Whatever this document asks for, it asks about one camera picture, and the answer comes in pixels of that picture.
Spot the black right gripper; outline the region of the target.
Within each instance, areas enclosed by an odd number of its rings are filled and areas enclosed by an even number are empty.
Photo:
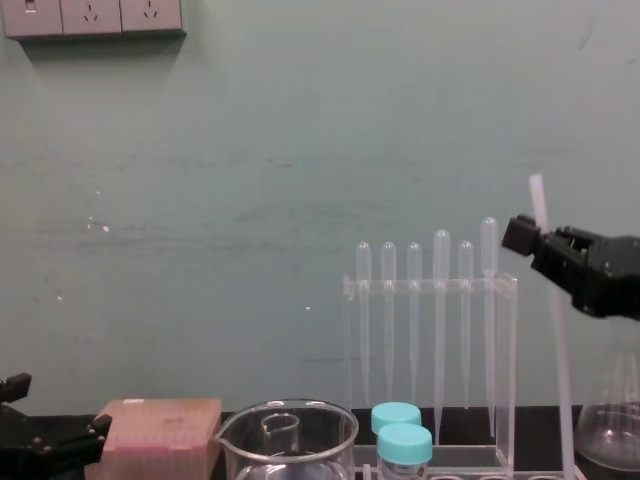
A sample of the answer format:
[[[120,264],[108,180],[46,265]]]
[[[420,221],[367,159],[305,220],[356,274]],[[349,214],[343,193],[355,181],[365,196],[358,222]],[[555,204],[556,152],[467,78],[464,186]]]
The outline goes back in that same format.
[[[545,231],[528,215],[512,217],[501,246],[531,257],[530,268],[595,318],[639,319],[639,238],[604,236],[570,226]]]

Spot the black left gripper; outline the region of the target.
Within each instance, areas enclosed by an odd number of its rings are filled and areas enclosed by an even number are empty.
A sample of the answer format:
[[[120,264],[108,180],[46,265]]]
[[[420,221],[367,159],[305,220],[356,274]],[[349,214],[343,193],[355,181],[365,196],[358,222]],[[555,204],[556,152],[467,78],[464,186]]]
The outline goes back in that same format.
[[[50,479],[98,463],[112,417],[31,416],[6,404],[26,398],[31,381],[28,373],[0,381],[1,477]]]

